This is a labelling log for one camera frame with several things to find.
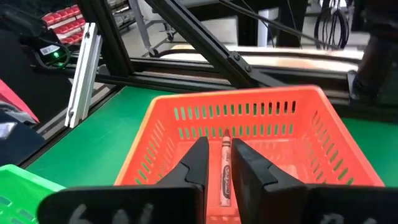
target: red parts bin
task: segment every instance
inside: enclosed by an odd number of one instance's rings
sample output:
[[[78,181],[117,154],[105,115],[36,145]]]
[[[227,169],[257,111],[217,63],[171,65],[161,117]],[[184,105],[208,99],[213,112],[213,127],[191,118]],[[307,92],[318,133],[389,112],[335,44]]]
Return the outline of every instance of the red parts bin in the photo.
[[[221,138],[226,128],[305,183],[383,186],[316,86],[158,97],[147,110],[115,184],[155,184],[196,139],[208,136],[207,223],[240,223],[233,186],[232,206],[220,207]]]

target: green plastic basket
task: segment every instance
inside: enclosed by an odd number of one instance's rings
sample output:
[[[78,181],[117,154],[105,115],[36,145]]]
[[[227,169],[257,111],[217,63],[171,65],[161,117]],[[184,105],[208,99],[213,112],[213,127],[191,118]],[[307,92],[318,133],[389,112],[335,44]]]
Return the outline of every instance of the green plastic basket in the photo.
[[[0,223],[37,223],[36,209],[61,185],[31,174],[14,165],[0,167]]]

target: green table surface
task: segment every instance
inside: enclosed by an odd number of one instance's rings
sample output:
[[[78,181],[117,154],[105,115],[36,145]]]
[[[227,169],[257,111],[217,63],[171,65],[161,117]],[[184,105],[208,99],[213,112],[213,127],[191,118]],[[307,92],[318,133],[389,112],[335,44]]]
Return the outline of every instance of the green table surface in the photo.
[[[147,107],[164,91],[124,88],[27,170],[65,187],[112,185]],[[387,186],[398,186],[398,126],[343,119]]]

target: pink fabric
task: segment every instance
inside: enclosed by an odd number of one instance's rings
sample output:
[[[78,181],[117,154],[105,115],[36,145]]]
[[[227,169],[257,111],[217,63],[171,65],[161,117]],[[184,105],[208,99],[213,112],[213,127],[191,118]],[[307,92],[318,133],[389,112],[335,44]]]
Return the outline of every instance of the pink fabric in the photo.
[[[29,107],[22,101],[18,95],[14,93],[12,89],[10,89],[6,83],[0,80],[0,100],[11,105],[14,105],[19,110],[26,112],[31,116],[36,122],[39,122],[39,119],[33,114],[33,112],[29,109]]]

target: orange plastic basket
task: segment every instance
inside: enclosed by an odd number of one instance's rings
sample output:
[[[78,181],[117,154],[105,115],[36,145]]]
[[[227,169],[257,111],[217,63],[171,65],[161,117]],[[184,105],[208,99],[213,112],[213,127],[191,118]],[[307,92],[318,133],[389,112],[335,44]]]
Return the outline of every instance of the orange plastic basket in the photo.
[[[240,223],[233,186],[232,206],[221,208],[219,201],[221,137],[226,128],[305,183],[383,186],[315,86],[158,97],[149,106],[115,184],[155,184],[198,137],[208,136],[207,223]]]

